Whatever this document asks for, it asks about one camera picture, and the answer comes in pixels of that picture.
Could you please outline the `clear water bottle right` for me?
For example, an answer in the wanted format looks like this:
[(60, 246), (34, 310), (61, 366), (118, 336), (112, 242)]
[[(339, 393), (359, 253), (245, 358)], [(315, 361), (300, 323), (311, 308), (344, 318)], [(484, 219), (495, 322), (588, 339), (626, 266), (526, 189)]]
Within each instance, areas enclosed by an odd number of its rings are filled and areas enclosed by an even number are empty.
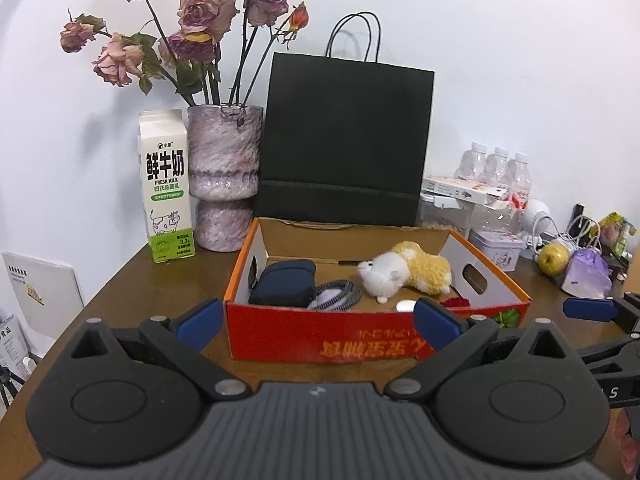
[(524, 210), (529, 201), (532, 179), (529, 171), (529, 158), (526, 154), (516, 153), (506, 163), (503, 181), (509, 185), (510, 201), (515, 208)]

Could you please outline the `white flat carton box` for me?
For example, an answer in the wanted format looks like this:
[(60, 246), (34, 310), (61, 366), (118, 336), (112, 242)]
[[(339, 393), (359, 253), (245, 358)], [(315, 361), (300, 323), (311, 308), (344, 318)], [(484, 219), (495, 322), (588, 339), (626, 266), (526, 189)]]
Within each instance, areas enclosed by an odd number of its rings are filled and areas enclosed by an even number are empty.
[(483, 206), (506, 202), (510, 196), (507, 188), (454, 177), (426, 177), (423, 179), (422, 190)]

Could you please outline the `clear water bottle left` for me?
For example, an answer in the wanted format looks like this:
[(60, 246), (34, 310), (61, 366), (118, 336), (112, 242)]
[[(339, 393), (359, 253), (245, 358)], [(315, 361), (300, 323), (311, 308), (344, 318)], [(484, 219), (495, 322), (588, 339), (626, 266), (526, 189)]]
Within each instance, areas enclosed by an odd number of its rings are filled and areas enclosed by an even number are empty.
[(457, 179), (477, 181), (485, 167), (487, 146), (473, 142), (471, 148), (465, 151), (460, 159), (460, 164), (454, 172)]

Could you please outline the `purple textured flower vase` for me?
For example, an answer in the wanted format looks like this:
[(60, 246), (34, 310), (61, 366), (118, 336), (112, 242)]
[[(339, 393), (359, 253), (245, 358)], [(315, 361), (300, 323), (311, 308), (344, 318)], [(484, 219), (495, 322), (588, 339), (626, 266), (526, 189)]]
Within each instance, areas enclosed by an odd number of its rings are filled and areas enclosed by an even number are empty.
[(263, 128), (260, 106), (188, 109), (189, 185), (198, 200), (194, 236), (211, 252), (236, 252), (250, 229)]

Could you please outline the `dried pink roses bouquet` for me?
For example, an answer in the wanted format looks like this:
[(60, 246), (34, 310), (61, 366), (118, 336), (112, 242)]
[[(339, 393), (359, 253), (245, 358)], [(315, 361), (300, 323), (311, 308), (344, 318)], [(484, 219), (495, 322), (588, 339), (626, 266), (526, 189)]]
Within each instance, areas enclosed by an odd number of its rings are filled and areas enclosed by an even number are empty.
[[(92, 14), (71, 15), (60, 32), (60, 46), (66, 53), (78, 53), (89, 42), (107, 39), (92, 62), (93, 73), (114, 87), (124, 88), (136, 82), (148, 94), (154, 81), (167, 80), (190, 107), (194, 96), (201, 93), (206, 104), (245, 106), (253, 92), (257, 75), (262, 70), (275, 44), (287, 46), (309, 23), (305, 3), (292, 6), (290, 0), (178, 0), (178, 30), (164, 31), (150, 0), (149, 23), (157, 34), (139, 30), (131, 35), (111, 32), (104, 18)], [(235, 18), (242, 20), (242, 44), (229, 96), (220, 95), (221, 43), (231, 32)], [(258, 32), (265, 29), (269, 40), (247, 89), (242, 80), (250, 51)]]

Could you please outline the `red cardboard pumpkin box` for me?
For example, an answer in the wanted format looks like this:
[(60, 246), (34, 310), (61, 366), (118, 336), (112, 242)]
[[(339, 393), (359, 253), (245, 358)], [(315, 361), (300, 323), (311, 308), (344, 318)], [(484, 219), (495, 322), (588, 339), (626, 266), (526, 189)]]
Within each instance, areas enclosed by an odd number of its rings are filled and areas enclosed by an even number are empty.
[(409, 312), (397, 312), (400, 300), (421, 294), (404, 288), (386, 304), (363, 296), (342, 312), (255, 306), (250, 293), (271, 263), (307, 259), (316, 265), (316, 283), (358, 283), (358, 263), (386, 252), (404, 240), (426, 252), (444, 256), (452, 270), (448, 295), (469, 300), (466, 308), (450, 308), (467, 318), (493, 318), (511, 309), (525, 313), (530, 298), (495, 263), (460, 234), (449, 230), (399, 226), (349, 226), (258, 218), (236, 260), (224, 293), (228, 339), (237, 360), (278, 363), (355, 363), (415, 358), (433, 354), (413, 327)]

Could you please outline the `pale floral tin box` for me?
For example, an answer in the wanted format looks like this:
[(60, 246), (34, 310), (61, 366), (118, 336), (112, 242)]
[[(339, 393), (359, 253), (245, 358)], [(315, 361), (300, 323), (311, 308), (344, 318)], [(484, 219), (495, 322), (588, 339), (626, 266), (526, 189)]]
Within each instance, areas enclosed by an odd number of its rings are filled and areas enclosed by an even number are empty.
[(524, 240), (508, 231), (471, 230), (469, 241), (503, 272), (516, 268)]

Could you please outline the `colourful snack packet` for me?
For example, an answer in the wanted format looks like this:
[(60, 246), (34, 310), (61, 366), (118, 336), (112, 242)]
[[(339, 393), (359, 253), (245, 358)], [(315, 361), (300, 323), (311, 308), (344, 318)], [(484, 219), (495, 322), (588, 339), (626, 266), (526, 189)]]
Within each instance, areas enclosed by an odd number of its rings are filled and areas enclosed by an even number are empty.
[(616, 257), (621, 257), (626, 252), (628, 238), (637, 232), (636, 227), (616, 211), (602, 219), (599, 226), (601, 246)]

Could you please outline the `small white desk fan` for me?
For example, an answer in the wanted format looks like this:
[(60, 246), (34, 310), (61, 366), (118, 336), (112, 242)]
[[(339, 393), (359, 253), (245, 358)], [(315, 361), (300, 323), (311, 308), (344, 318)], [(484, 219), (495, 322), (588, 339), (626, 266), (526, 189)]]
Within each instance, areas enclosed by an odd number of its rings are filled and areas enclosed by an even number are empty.
[(550, 224), (550, 210), (541, 200), (530, 198), (521, 218), (521, 229), (518, 238), (524, 243), (521, 257), (533, 260), (542, 241), (542, 233)]

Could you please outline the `white plastic jar lid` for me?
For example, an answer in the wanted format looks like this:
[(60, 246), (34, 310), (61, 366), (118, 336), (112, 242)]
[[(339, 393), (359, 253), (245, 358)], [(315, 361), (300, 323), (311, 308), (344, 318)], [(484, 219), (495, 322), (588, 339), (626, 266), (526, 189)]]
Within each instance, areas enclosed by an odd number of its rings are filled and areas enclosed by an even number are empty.
[(416, 300), (410, 300), (410, 299), (400, 300), (396, 304), (396, 311), (412, 312), (415, 305), (416, 305)]

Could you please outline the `black paper shopping bag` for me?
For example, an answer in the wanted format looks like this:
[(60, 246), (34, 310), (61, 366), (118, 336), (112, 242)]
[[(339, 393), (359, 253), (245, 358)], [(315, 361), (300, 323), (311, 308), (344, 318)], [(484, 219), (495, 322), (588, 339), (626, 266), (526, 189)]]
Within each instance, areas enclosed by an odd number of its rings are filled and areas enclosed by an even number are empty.
[(377, 60), (275, 54), (255, 216), (411, 226), (434, 83), (431, 70)]

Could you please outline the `clear water bottle middle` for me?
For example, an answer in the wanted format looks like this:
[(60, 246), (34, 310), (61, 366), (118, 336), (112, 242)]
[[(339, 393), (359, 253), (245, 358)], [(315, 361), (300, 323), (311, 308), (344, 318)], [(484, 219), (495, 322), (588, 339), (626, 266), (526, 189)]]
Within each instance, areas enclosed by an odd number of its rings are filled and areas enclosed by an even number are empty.
[(480, 174), (480, 182), (495, 188), (508, 188), (509, 177), (509, 152), (505, 148), (495, 147), (494, 151), (485, 158), (485, 165)]

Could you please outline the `yellow white hamster plush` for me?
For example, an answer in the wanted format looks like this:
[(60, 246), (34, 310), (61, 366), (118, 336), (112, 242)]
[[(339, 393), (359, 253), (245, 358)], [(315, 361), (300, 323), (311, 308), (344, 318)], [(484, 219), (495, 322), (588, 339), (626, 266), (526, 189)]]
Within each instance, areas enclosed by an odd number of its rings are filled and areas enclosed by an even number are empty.
[(366, 292), (378, 304), (386, 304), (403, 287), (427, 296), (448, 295), (452, 285), (449, 261), (424, 252), (416, 242), (405, 240), (372, 260), (358, 263), (357, 271)]

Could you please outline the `white green milk carton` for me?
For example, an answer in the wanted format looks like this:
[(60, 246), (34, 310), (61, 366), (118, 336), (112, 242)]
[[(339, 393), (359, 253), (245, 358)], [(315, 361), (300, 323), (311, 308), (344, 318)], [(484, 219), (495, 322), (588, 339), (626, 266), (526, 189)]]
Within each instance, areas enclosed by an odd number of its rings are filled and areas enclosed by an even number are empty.
[(142, 112), (138, 148), (145, 226), (153, 261), (194, 256), (188, 132), (180, 110)]

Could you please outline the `navy blue zip pouch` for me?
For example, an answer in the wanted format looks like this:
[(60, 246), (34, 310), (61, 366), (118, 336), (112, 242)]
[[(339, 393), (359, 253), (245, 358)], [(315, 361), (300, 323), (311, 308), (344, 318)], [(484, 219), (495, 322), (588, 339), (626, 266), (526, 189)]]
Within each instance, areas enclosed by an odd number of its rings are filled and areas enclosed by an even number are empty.
[(271, 263), (250, 293), (255, 306), (306, 308), (316, 296), (316, 265), (307, 259)]

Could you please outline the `clear food container with lid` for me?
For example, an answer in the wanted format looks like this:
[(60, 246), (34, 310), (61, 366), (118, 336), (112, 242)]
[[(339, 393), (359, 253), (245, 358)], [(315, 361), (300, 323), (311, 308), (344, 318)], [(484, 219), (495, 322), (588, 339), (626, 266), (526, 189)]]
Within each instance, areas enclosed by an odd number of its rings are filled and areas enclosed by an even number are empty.
[(422, 192), (416, 224), (431, 229), (457, 231), (468, 237), (474, 205), (457, 198)]

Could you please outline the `red fabric rose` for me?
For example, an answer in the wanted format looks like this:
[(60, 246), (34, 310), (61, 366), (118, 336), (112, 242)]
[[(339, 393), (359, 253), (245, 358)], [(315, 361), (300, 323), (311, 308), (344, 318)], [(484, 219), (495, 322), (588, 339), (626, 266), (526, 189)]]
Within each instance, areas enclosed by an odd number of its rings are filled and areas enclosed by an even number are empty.
[(463, 297), (450, 297), (440, 303), (445, 308), (466, 308), (470, 302)]

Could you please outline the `yellow green apple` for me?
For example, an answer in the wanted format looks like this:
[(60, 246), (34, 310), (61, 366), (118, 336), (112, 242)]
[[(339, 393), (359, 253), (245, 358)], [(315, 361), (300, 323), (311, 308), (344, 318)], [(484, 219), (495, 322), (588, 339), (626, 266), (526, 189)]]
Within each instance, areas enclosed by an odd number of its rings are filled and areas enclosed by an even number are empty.
[(570, 250), (559, 242), (544, 245), (537, 255), (539, 270), (550, 278), (563, 274), (569, 262)]

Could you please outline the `clear water bottle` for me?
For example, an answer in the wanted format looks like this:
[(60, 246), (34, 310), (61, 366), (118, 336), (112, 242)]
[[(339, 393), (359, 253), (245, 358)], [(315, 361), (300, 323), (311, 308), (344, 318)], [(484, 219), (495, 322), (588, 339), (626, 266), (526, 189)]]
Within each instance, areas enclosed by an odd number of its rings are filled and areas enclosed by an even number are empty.
[(457, 179), (477, 181), (485, 167), (487, 146), (473, 142), (471, 148), (465, 151), (460, 159), (460, 164), (454, 172)]
[(515, 208), (524, 210), (529, 201), (532, 179), (529, 171), (529, 158), (526, 154), (516, 153), (506, 163), (503, 181), (509, 185), (510, 201)]
[(505, 148), (495, 147), (494, 151), (485, 158), (485, 165), (480, 174), (480, 182), (495, 188), (508, 188), (509, 177), (509, 152)]

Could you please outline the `purple tissue packet bag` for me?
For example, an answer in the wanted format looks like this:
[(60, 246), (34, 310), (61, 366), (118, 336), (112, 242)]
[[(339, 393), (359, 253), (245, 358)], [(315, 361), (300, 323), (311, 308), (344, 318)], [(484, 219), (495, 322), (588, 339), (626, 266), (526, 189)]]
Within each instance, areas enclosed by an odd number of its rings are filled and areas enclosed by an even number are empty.
[(612, 289), (608, 265), (595, 249), (577, 249), (570, 257), (561, 289), (577, 298), (604, 299)]

